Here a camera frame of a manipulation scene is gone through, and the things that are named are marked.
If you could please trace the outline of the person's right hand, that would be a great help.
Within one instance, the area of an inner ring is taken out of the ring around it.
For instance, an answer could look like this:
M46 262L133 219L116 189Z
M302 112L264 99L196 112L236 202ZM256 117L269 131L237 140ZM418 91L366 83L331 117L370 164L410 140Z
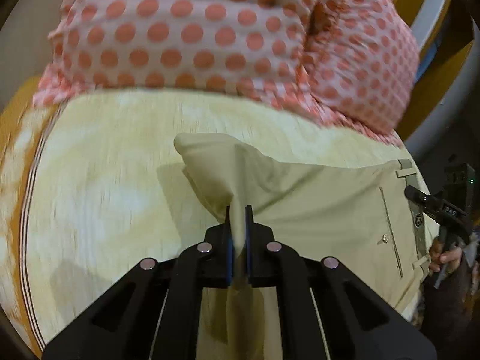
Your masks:
M430 272L438 273L443 267L446 267L447 272L452 273L459 268L462 258L463 250L460 247L457 246L447 250L439 238L436 237L430 248Z

